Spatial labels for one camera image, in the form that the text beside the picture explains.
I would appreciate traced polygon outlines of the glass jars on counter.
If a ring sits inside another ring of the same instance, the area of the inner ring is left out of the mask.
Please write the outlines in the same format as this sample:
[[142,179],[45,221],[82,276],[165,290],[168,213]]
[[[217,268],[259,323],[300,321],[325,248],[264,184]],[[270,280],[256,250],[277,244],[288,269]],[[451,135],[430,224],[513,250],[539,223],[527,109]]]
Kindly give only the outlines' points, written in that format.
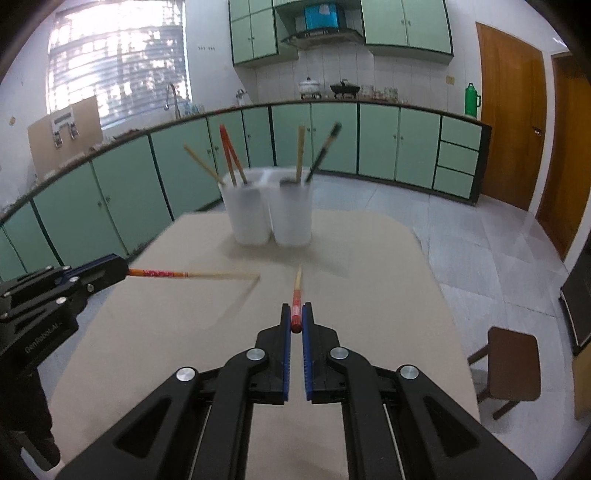
[[394,87],[377,88],[374,85],[363,85],[361,87],[362,98],[366,100],[384,101],[398,103],[398,89]]

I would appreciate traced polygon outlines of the plain wooden chopstick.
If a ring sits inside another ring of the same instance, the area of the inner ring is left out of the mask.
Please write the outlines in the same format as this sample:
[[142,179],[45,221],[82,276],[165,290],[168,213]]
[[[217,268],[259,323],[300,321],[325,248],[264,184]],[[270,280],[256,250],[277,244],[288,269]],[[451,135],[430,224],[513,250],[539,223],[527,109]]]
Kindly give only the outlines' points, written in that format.
[[198,164],[198,165],[199,165],[199,166],[200,166],[202,169],[204,169],[204,170],[205,170],[205,172],[206,172],[206,173],[207,173],[209,176],[211,176],[211,178],[213,178],[213,179],[215,180],[215,182],[216,182],[218,185],[225,186],[225,183],[223,182],[222,178],[221,178],[221,177],[219,177],[219,176],[217,175],[217,173],[214,171],[214,169],[212,169],[212,168],[211,168],[211,166],[209,166],[207,163],[205,163],[205,162],[204,162],[204,160],[201,160],[201,159],[200,159],[200,156],[198,156],[198,155],[197,155],[197,152],[194,152],[194,151],[193,151],[193,150],[190,148],[190,146],[188,146],[188,145],[186,145],[186,144],[183,144],[183,149],[184,149],[184,151],[185,151],[185,152],[186,152],[188,155],[190,155],[190,157],[191,157],[191,158],[192,158],[192,159],[193,159],[195,162],[197,162],[197,164]]
[[295,166],[295,182],[297,182],[297,185],[301,184],[301,174],[303,173],[304,142],[306,131],[307,128],[305,128],[304,125],[301,125],[297,129],[297,165]]

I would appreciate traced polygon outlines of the chrome sink faucet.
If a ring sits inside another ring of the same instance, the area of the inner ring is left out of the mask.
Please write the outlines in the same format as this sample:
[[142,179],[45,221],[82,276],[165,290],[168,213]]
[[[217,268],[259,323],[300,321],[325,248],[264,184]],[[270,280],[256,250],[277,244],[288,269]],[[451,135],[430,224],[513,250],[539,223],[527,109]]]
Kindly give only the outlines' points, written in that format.
[[174,119],[178,120],[181,118],[180,109],[178,105],[178,97],[176,93],[176,87],[173,83],[168,83],[166,86],[164,110],[172,110]]

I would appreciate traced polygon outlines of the green upper wall cabinets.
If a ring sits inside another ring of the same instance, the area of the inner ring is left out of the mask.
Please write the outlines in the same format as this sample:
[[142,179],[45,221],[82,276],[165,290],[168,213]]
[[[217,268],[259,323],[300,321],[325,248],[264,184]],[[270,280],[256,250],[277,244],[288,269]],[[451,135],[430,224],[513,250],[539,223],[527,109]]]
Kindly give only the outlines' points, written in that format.
[[235,0],[228,3],[228,20],[238,67],[293,61],[304,51],[345,43],[444,65],[454,58],[444,0]]

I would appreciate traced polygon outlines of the range hood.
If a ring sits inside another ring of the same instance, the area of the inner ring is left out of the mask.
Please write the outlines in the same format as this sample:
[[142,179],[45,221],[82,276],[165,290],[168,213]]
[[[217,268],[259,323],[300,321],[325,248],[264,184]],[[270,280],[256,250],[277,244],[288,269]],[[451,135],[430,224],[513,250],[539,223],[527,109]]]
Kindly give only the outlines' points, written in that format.
[[297,50],[365,42],[360,1],[274,1],[273,8],[280,41]]

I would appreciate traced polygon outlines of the green thermos jug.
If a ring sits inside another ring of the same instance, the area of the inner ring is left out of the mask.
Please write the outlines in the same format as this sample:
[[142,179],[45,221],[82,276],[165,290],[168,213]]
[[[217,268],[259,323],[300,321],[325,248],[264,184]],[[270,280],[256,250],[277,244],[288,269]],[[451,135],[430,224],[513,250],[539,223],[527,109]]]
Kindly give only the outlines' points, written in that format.
[[478,109],[481,106],[481,100],[482,97],[475,85],[470,82],[465,89],[465,114],[467,116],[477,118]]

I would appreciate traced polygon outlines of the white twin utensil holder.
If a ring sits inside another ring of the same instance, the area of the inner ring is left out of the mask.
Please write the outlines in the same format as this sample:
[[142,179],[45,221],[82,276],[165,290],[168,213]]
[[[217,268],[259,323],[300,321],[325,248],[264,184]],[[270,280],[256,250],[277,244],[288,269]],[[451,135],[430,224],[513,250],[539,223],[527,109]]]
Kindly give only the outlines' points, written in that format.
[[218,185],[236,242],[245,246],[270,240],[283,247],[310,244],[314,183],[280,186],[281,179],[296,179],[294,167],[250,168],[245,176],[247,185],[236,172],[238,186],[232,185],[229,173],[222,177],[225,186]]

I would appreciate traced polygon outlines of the brown wooden stool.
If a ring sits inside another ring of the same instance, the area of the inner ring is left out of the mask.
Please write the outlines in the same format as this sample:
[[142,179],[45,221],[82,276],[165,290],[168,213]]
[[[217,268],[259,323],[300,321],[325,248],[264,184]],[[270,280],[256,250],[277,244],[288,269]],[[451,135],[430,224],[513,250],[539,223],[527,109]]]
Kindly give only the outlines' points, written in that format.
[[488,358],[486,388],[477,395],[477,402],[503,400],[496,410],[495,421],[521,402],[536,401],[541,395],[541,363],[535,336],[501,327],[491,327],[487,344],[468,357],[471,366]]

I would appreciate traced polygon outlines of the green kitchen base cabinets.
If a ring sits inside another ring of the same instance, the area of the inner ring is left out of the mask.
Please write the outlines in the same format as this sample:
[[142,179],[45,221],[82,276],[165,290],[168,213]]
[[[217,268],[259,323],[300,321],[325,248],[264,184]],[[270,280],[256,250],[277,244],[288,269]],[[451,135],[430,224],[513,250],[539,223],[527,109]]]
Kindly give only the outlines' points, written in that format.
[[315,168],[475,204],[489,125],[383,102],[250,106],[137,132],[72,161],[1,218],[1,276],[131,257],[250,170]]

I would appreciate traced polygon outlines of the window with blinds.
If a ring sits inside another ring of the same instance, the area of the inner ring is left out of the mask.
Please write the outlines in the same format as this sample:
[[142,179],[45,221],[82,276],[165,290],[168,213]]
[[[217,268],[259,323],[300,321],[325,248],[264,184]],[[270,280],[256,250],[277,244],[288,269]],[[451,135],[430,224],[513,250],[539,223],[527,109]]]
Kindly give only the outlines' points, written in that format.
[[46,106],[52,113],[95,96],[110,127],[164,110],[166,86],[190,102],[183,1],[94,1],[55,14]]

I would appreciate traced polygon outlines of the cardboard board with latches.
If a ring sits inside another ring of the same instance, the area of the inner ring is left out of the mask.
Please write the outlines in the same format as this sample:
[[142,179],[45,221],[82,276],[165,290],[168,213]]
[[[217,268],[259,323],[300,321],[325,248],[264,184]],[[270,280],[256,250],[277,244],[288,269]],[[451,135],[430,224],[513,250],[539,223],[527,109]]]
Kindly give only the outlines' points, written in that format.
[[39,181],[103,142],[95,96],[52,112],[28,129],[31,157]]

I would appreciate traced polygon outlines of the large steel spoon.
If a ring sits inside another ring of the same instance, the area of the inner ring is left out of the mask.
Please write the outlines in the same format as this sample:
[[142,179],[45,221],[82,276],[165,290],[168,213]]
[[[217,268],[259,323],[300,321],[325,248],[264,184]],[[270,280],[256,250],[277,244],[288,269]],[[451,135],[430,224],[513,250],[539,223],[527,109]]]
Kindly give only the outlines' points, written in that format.
[[284,178],[280,180],[280,186],[298,186],[301,185],[300,181],[294,178]]

